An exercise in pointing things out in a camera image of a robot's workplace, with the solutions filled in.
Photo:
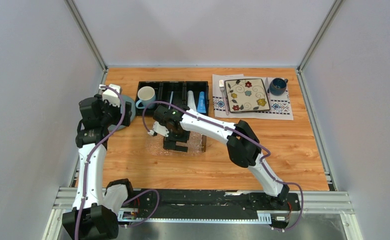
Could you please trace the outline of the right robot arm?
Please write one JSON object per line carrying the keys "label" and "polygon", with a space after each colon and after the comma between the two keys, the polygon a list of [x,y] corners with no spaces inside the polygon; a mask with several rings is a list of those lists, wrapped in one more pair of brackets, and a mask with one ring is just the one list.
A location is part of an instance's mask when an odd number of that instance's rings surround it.
{"label": "right robot arm", "polygon": [[268,195],[270,207],[279,210],[287,204],[290,188],[268,165],[266,158],[271,152],[260,144],[246,121],[220,121],[186,105],[165,107],[163,102],[155,110],[153,119],[153,128],[147,131],[151,136],[179,137],[187,132],[196,132],[222,143],[227,147],[231,162],[248,169],[257,179]]}

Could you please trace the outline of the light blue mug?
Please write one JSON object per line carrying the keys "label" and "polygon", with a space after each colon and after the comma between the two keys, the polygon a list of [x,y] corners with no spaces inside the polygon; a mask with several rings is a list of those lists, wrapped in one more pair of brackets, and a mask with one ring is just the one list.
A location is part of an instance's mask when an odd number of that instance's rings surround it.
{"label": "light blue mug", "polygon": [[135,103],[137,109],[152,109],[155,107],[155,104],[152,103],[156,101],[155,89],[150,86],[144,86],[140,88],[137,92],[138,100]]}

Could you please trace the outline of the grey white toothpaste tube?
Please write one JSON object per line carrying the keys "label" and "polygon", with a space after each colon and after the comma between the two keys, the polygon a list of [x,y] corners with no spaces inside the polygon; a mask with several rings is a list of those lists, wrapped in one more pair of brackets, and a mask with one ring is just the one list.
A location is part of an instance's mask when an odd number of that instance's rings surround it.
{"label": "grey white toothpaste tube", "polygon": [[194,110],[194,111],[197,110],[197,107],[195,104],[194,92],[192,90],[189,90],[187,92],[187,105],[191,110]]}

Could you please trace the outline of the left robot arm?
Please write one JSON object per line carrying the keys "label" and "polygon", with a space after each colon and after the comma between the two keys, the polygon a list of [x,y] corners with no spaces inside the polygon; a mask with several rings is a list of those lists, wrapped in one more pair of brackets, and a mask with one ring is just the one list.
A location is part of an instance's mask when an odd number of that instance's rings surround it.
{"label": "left robot arm", "polygon": [[112,240],[119,232],[117,215],[130,207],[136,195],[128,179],[111,181],[102,188],[103,164],[108,138],[130,125],[131,103],[122,95],[106,99],[99,94],[79,102],[82,116],[75,138],[80,175],[70,212],[62,215],[62,226],[73,240]]}

